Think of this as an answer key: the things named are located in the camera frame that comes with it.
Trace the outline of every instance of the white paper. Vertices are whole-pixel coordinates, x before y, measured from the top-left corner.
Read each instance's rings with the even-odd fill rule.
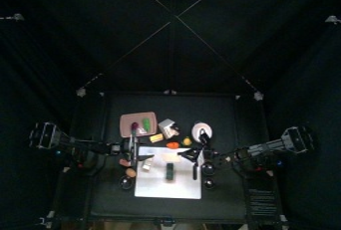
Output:
[[[193,165],[186,158],[174,162],[173,180],[167,180],[167,162],[163,154],[177,154],[189,148],[169,149],[167,147],[139,148],[139,155],[154,154],[154,163],[150,171],[143,170],[143,163],[138,163],[135,196],[201,199],[201,173],[197,168],[197,180],[193,179]]]

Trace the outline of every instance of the table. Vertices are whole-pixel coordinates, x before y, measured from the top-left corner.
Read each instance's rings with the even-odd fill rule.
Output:
[[[118,141],[121,116],[143,112],[157,113],[158,122],[173,119],[179,125],[179,139],[190,135],[197,121],[209,123],[213,129],[211,147],[221,152],[268,141],[261,102],[252,96],[230,95],[88,96],[80,101],[71,133],[79,138],[90,138],[91,135],[92,139]],[[142,141],[149,143],[149,138],[142,137]],[[158,146],[166,147],[166,141],[161,141]],[[178,222],[245,222],[242,181],[229,165],[215,172],[215,188],[207,190],[201,187],[201,199],[173,199],[137,197],[134,189],[123,190],[119,179],[126,169],[119,165],[119,158],[100,156],[100,161],[103,168],[92,179],[92,189],[88,187],[86,190],[87,209],[82,213],[66,209],[64,213],[82,214],[94,220],[155,221],[171,218]],[[84,193],[74,195],[84,201]]]

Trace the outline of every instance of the green object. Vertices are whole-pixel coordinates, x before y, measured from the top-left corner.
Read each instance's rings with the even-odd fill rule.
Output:
[[[151,130],[151,122],[150,122],[150,119],[147,117],[143,119],[143,126],[145,126],[146,132],[150,132],[150,130]]]
[[[167,163],[166,179],[173,180],[173,178],[174,178],[174,164],[170,162]]]

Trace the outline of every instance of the red object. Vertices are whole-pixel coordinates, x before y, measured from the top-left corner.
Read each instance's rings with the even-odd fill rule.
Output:
[[[178,148],[178,142],[169,142],[167,148],[177,149]]]

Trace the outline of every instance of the white plate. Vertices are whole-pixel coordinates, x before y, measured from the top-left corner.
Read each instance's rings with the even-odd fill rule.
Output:
[[[191,136],[193,136],[193,139],[199,142],[199,131],[205,129],[205,132],[207,133],[207,136],[211,137],[211,128],[210,126],[203,123],[203,122],[199,122],[194,125],[193,129],[191,129]]]

